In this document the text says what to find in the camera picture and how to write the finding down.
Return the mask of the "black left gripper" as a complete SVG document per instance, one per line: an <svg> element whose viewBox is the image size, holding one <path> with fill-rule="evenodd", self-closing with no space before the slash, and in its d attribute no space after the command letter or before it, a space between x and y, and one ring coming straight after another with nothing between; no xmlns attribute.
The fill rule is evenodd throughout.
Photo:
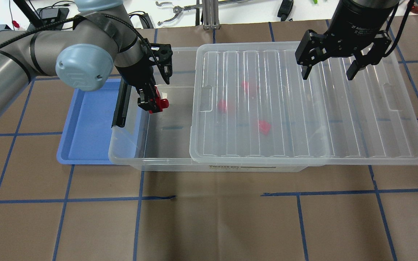
<svg viewBox="0 0 418 261"><path fill-rule="evenodd" d="M154 69L157 69L166 84L173 74L172 46L168 43L149 43L145 38L116 56L116 69L123 81L137 87L137 105L144 111L151 109L151 99L160 98Z"/></svg>

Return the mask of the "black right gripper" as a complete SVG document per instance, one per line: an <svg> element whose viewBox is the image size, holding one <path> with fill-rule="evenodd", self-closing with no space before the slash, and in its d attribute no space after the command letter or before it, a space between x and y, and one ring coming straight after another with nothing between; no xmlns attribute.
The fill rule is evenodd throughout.
<svg viewBox="0 0 418 261"><path fill-rule="evenodd" d="M307 80L312 67L329 58L355 57L347 69L346 76L353 80L357 73L367 65L376 65L386 56L391 44L387 31L372 32L369 35L358 34L356 29L318 34L307 30L295 51L295 59L302 66L302 79Z"/></svg>

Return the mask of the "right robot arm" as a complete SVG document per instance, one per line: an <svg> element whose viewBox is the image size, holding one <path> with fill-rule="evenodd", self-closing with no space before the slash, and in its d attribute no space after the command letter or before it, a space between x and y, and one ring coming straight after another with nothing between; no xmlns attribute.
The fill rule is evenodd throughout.
<svg viewBox="0 0 418 261"><path fill-rule="evenodd" d="M327 31L307 30L295 51L302 79L329 58L355 58L346 72L348 80L366 66L380 63L392 43L382 27L398 5L397 0L340 0Z"/></svg>

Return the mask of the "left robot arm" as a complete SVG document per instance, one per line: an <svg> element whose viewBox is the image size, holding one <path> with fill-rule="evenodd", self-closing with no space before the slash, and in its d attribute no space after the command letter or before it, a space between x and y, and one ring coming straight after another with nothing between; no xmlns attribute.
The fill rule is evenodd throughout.
<svg viewBox="0 0 418 261"><path fill-rule="evenodd" d="M78 15L31 31L0 31L0 117L37 76L57 76L82 91L103 87L113 68L149 113L169 107L156 87L156 67L172 76L170 44L150 43L131 25L121 0L76 0Z"/></svg>

